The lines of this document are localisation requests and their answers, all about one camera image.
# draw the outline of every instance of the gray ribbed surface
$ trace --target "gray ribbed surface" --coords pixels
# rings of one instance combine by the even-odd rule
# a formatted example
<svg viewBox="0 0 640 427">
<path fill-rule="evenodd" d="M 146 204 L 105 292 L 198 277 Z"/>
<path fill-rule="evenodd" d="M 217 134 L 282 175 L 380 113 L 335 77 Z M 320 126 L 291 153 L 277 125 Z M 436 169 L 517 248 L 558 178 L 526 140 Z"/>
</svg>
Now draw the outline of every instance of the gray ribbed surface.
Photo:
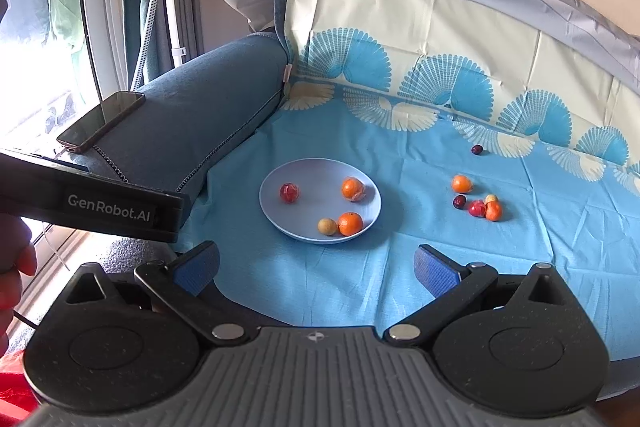
<svg viewBox="0 0 640 427">
<path fill-rule="evenodd" d="M 602 427 L 585 411 L 556 419 L 493 415 L 452 395 L 420 352 L 380 343 L 371 328 L 263 328 L 217 349 L 175 396 L 117 417 L 41 407 L 50 427 Z"/>
</svg>

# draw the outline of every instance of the blue gripper pad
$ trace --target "blue gripper pad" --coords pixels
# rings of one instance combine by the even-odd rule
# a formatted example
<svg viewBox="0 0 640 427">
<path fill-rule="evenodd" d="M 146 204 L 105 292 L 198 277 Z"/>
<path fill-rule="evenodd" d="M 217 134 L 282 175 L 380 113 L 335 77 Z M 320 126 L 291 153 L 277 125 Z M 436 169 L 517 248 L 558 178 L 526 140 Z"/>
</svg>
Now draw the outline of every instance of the blue gripper pad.
<svg viewBox="0 0 640 427">
<path fill-rule="evenodd" d="M 220 268 L 220 251 L 204 241 L 167 266 L 174 283 L 194 297 L 209 284 Z"/>
<path fill-rule="evenodd" d="M 414 253 L 414 273 L 416 279 L 437 299 L 460 284 L 468 275 L 468 269 L 429 245 L 420 245 Z"/>
</svg>

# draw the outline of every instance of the plate rim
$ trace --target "plate rim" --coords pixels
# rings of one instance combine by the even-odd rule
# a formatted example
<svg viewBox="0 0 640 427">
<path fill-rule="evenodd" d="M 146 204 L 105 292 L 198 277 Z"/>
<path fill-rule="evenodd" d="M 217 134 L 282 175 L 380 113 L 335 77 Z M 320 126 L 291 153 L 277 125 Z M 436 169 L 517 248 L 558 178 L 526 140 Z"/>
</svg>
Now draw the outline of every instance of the plate rim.
<svg viewBox="0 0 640 427">
<path fill-rule="evenodd" d="M 379 207 L 378 212 L 376 213 L 375 217 L 371 220 L 371 222 L 365 228 L 360 230 L 358 233 L 354 233 L 353 235 L 347 235 L 347 236 L 342 236 L 342 237 L 334 237 L 334 238 L 327 237 L 327 239 L 313 239 L 311 237 L 304 237 L 302 235 L 298 235 L 298 234 L 295 234 L 293 232 L 288 232 L 287 230 L 284 230 L 283 227 L 281 227 L 276 222 L 274 222 L 274 220 L 271 219 L 271 217 L 267 214 L 267 212 L 265 212 L 264 206 L 262 204 L 262 188 L 264 187 L 264 183 L 265 183 L 265 181 L 267 181 L 267 178 L 269 178 L 269 176 L 271 176 L 276 170 L 278 170 L 280 168 L 283 168 L 283 167 L 285 167 L 287 165 L 290 165 L 292 163 L 308 161 L 308 160 L 322 160 L 322 161 L 327 161 L 327 162 L 339 163 L 341 165 L 346 165 L 347 167 L 355 169 L 357 172 L 362 174 L 369 182 L 371 182 L 371 184 L 373 185 L 373 188 L 376 191 L 376 194 L 380 198 L 380 207 Z M 380 189 L 378 188 L 376 183 L 367 174 L 362 172 L 357 167 L 355 167 L 355 166 L 353 166 L 351 164 L 348 164 L 346 162 L 342 162 L 340 160 L 334 160 L 332 158 L 320 158 L 320 157 L 315 157 L 315 156 L 314 157 L 310 157 L 310 158 L 298 158 L 296 160 L 291 160 L 291 161 L 285 162 L 285 163 L 283 163 L 281 165 L 278 165 L 276 168 L 271 169 L 271 171 L 262 180 L 262 183 L 260 184 L 260 188 L 258 189 L 258 202 L 260 203 L 260 210 L 264 214 L 264 217 L 266 217 L 269 220 L 269 222 L 274 227 L 276 227 L 276 229 L 280 230 L 282 233 L 284 233 L 285 235 L 288 235 L 292 239 L 295 239 L 297 241 L 302 241 L 303 243 L 310 243 L 310 244 L 313 244 L 313 245 L 336 245 L 337 243 L 344 243 L 345 241 L 350 241 L 351 239 L 355 239 L 356 237 L 358 237 L 358 236 L 362 235 L 363 233 L 367 232 L 367 230 L 369 230 L 373 226 L 373 224 L 380 217 L 380 212 L 382 211 L 382 194 L 380 194 Z"/>
</svg>

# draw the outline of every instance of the sofa backrest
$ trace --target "sofa backrest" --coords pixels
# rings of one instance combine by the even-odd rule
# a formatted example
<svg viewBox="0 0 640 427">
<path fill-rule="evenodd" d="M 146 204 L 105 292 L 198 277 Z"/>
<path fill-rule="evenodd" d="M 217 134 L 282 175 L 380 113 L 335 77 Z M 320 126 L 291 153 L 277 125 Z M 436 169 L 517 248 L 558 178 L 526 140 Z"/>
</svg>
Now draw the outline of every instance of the sofa backrest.
<svg viewBox="0 0 640 427">
<path fill-rule="evenodd" d="M 588 57 L 487 6 L 287 0 L 285 35 L 297 77 L 640 172 L 640 97 Z"/>
</svg>

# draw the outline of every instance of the red cloth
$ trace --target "red cloth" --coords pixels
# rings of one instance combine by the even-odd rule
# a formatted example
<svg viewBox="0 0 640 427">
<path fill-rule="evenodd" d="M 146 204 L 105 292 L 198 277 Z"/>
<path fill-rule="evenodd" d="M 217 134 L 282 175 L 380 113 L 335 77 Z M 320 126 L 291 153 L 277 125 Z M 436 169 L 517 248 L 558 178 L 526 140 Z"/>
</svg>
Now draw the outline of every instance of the red cloth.
<svg viewBox="0 0 640 427">
<path fill-rule="evenodd" d="M 20 423 L 38 406 L 24 378 L 22 354 L 15 351 L 0 359 L 0 427 Z"/>
</svg>

